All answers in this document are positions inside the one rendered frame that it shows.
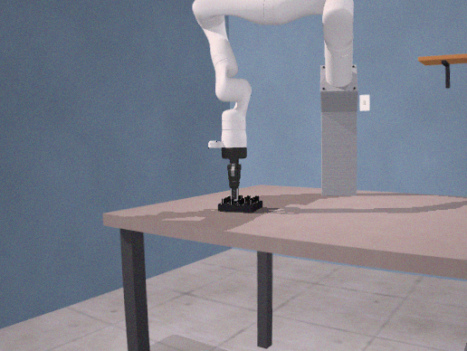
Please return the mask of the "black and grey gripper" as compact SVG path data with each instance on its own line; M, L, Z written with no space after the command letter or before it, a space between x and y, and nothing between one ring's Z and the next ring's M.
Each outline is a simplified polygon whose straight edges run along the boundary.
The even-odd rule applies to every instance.
M231 188L231 199L238 201L242 169L242 165L239 165L239 158L247 158L247 147L222 147L222 158L230 159L230 165L227 165L227 170L229 186Z

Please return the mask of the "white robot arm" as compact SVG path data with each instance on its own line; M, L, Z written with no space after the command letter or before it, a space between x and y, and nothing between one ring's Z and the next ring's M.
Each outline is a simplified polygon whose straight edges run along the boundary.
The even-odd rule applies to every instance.
M195 0L192 8L212 47L216 96L236 102L233 109L223 112L222 141L209 141L208 147L247 147L245 116L252 90L247 80L233 79L238 65L227 38L225 15L255 24L280 25L323 14L326 81L344 87L352 80L353 0Z

